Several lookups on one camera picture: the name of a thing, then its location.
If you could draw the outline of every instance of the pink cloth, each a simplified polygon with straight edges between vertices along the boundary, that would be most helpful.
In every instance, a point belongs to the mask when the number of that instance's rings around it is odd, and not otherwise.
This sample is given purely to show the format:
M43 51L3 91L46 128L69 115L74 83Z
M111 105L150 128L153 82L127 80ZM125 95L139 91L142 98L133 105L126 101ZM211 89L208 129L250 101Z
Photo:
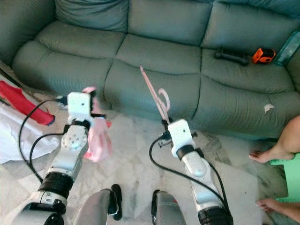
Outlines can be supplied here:
M87 87L83 89L83 92L90 93L94 90L96 90L96 88ZM93 98L92 113L101 114L99 102L96 97ZM94 118L94 126L92 126L89 130L89 149L84 155L85 158L95 163L111 155L112 142L107 132L107 128L110 126L111 122L97 117Z

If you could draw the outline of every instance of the sofa armrest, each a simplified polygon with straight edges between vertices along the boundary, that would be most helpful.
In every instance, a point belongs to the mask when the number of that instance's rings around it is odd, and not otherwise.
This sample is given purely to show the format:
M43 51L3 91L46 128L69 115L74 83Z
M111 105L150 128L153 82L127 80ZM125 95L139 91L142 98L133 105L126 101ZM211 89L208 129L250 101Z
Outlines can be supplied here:
M19 48L55 20L54 0L0 1L0 58L11 65Z
M286 69L291 75L296 90L300 93L300 49L298 49L291 57L286 65Z

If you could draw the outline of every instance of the green mat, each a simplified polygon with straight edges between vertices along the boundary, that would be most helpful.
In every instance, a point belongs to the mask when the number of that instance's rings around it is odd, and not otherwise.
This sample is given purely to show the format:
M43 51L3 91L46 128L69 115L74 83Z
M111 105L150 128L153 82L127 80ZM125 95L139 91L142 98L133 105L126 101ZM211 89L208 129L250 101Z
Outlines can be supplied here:
M277 198L280 202L300 203L300 153L292 160L272 160L271 165L283 165L287 184L288 197Z

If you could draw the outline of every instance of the white tile floor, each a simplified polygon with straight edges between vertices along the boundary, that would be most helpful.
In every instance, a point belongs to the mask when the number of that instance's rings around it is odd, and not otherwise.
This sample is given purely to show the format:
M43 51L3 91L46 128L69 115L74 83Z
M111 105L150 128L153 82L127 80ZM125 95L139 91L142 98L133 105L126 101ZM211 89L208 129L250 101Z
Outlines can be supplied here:
M56 115L61 131L67 112L49 103ZM168 191L180 204L187 225L199 224L193 205L190 182L156 168L148 156L151 142L163 132L159 121L106 111L112 122L110 137L113 154L105 161L92 163L86 159L68 198L65 224L72 224L80 206L93 193L112 184L120 184L123 192L123 219L108 220L109 225L151 225L150 204L156 189ZM202 134L195 139L206 158L219 171L224 182L235 225L296 224L277 213L266 215L255 205L265 197L287 194L285 176L281 167L252 162L248 154L252 149L265 149L269 143L247 141L233 137ZM183 171L181 162L171 155L170 147L156 148L154 158L160 163ZM37 170L44 172L45 165L54 153L34 160ZM9 224L30 194L39 186L38 180L21 161L0 166L1 220Z

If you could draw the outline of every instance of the red cloth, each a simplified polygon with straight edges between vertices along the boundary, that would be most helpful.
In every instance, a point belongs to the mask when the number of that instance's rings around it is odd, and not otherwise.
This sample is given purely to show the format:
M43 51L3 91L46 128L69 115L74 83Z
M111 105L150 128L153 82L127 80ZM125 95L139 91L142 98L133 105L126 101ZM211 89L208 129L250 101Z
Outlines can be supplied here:
M20 88L12 87L5 81L0 81L0 96L7 99L16 110L25 115L28 115L36 107L23 95ZM30 117L43 125L50 125L55 120L53 115L41 109L37 109Z

